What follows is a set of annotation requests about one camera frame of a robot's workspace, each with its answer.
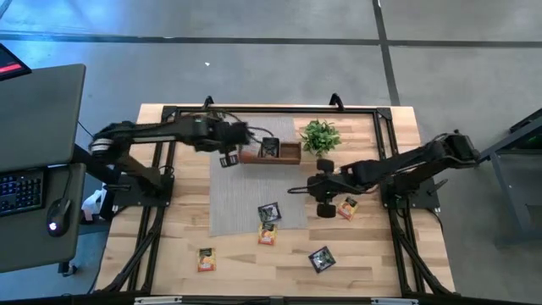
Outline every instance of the green plant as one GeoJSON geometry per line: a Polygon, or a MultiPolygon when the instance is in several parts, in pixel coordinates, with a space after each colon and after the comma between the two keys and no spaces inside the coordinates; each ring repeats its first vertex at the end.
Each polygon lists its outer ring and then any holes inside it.
{"type": "Polygon", "coordinates": [[[326,121],[311,121],[305,127],[305,135],[301,135],[303,150],[321,158],[323,154],[334,149],[335,145],[340,144],[339,131],[332,124],[326,121]]]}

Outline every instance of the small wooden tray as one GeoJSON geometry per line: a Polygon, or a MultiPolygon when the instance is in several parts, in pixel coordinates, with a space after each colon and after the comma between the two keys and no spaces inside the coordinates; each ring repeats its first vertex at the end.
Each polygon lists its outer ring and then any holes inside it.
{"type": "Polygon", "coordinates": [[[240,150],[239,160],[243,164],[299,164],[301,162],[301,143],[281,142],[278,158],[260,158],[252,152],[240,150]]]}

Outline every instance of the wooden table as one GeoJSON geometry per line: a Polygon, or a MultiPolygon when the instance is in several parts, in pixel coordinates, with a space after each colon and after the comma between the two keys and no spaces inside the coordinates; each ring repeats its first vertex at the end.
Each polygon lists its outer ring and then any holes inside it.
{"type": "MultiPolygon", "coordinates": [[[[163,106],[143,104],[138,123],[159,122],[163,106]]],[[[392,107],[391,112],[400,153],[418,147],[420,138],[413,108],[392,107]]],[[[333,159],[335,166],[361,159],[378,159],[373,120],[369,115],[277,115],[293,116],[298,136],[312,119],[334,122],[341,133],[342,144],[330,152],[327,158],[333,159]]],[[[315,202],[308,197],[308,229],[279,230],[274,247],[258,245],[256,233],[209,237],[209,154],[195,153],[192,147],[184,144],[176,145],[174,194],[163,222],[152,285],[153,295],[400,295],[390,222],[381,206],[378,192],[357,197],[360,207],[352,222],[339,215],[334,219],[320,219],[316,216],[315,202]],[[316,274],[307,255],[323,246],[328,246],[337,264],[316,274]],[[216,248],[216,271],[196,271],[196,251],[201,247],[216,248]]],[[[131,148],[130,154],[150,166],[153,151],[154,145],[137,145],[131,148]]],[[[312,155],[303,153],[300,166],[307,176],[316,173],[315,160],[312,155]]],[[[334,202],[343,199],[336,197],[334,202]]],[[[133,253],[141,210],[138,207],[127,208],[114,218],[97,279],[97,289],[109,284],[133,253]]],[[[413,210],[412,221],[421,257],[441,283],[453,291],[445,243],[436,218],[425,210],[413,210]]],[[[405,259],[405,263],[409,283],[414,287],[410,259],[405,259]]],[[[144,257],[139,285],[143,281],[146,266],[147,257],[144,257]]]]}

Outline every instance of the gray floor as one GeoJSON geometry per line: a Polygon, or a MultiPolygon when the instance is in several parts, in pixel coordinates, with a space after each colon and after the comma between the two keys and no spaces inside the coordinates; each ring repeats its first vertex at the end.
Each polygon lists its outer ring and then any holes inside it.
{"type": "MultiPolygon", "coordinates": [[[[541,41],[536,0],[381,0],[396,40],[541,41]]],[[[121,36],[375,39],[370,0],[13,0],[0,34],[55,32],[121,36]]],[[[80,121],[96,132],[135,119],[141,103],[390,105],[377,46],[213,45],[3,41],[30,67],[84,63],[80,121]]],[[[483,149],[542,103],[540,48],[391,47],[401,105],[413,106],[423,139],[455,128],[483,149]]],[[[78,133],[81,145],[88,136],[78,133]]],[[[439,190],[457,291],[470,297],[539,302],[542,246],[497,249],[511,234],[488,164],[448,170],[439,190]]],[[[0,299],[87,291],[104,239],[81,242],[85,269],[62,279],[52,267],[0,275],[0,299]],[[50,285],[20,289],[15,280],[50,285]]]]}

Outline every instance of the orange packet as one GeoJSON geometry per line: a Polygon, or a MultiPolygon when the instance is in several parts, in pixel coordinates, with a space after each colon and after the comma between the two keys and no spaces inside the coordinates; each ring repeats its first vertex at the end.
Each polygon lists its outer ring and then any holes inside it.
{"type": "Polygon", "coordinates": [[[352,199],[352,197],[347,197],[346,200],[339,206],[337,213],[348,220],[352,220],[356,210],[357,201],[352,199]]]}
{"type": "Polygon", "coordinates": [[[277,225],[271,223],[260,224],[257,230],[257,243],[262,245],[274,245],[277,240],[277,225]]]}
{"type": "Polygon", "coordinates": [[[217,259],[214,248],[200,249],[197,253],[197,272],[214,271],[217,269],[217,259]]]}

